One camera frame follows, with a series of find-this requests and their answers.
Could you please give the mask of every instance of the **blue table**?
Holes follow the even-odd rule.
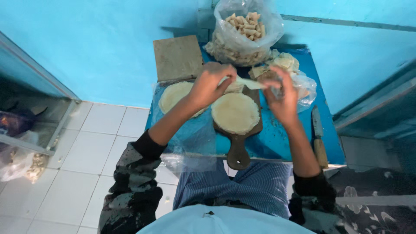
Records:
[[[204,49],[201,52],[204,62],[215,61]],[[341,149],[339,138],[332,122],[332,116],[326,104],[324,92],[322,90],[318,74],[316,72],[315,64],[308,49],[279,49],[279,52],[287,52],[294,56],[300,63],[300,70],[306,75],[314,79],[317,83],[317,97],[311,107],[299,113],[299,119],[303,124],[308,139],[312,143],[312,120],[311,113],[314,105],[317,105],[321,114],[322,127],[324,129],[324,142],[328,162],[330,164],[345,164],[345,156]],[[241,77],[249,78],[248,71],[250,68],[237,68],[237,73]],[[274,118],[270,109],[267,106],[266,99],[260,91],[260,105],[262,107],[262,121],[263,130],[254,136],[248,137],[245,142],[245,147],[252,160],[267,160],[273,161],[291,161],[289,142],[287,135],[279,121]],[[151,106],[150,115],[146,124],[146,129],[151,127],[151,119],[154,107]],[[230,148],[230,140],[216,133],[215,137],[216,154],[221,157],[226,154]]]

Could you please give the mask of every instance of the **round pastry sheet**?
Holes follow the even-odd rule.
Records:
[[[251,97],[242,93],[228,93],[211,107],[212,118],[223,130],[244,135],[260,121],[259,109]]]

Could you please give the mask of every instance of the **black sleeve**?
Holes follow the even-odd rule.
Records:
[[[155,143],[148,131],[127,144],[114,171],[116,182],[104,199],[100,233],[133,234],[156,220],[155,211],[163,192],[154,180],[154,170],[165,148]]]
[[[346,233],[340,226],[343,215],[335,202],[336,191],[326,180],[324,173],[302,178],[293,173],[295,183],[289,202],[290,221],[316,233]]]

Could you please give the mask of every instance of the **wooden board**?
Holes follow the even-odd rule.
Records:
[[[153,41],[157,81],[196,78],[203,59],[195,35]]]
[[[250,165],[250,157],[244,146],[245,139],[263,130],[259,91],[250,90],[247,87],[244,87],[243,94],[251,97],[259,108],[260,121],[253,129],[245,135],[232,134],[220,128],[214,121],[214,129],[224,134],[231,141],[230,150],[227,153],[227,164],[231,169],[238,171],[244,170]]]

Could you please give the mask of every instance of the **striped pants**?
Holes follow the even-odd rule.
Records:
[[[231,181],[223,160],[218,159],[216,171],[181,173],[173,210],[219,198],[238,200],[262,213],[289,219],[286,187],[291,170],[290,164],[251,162]]]

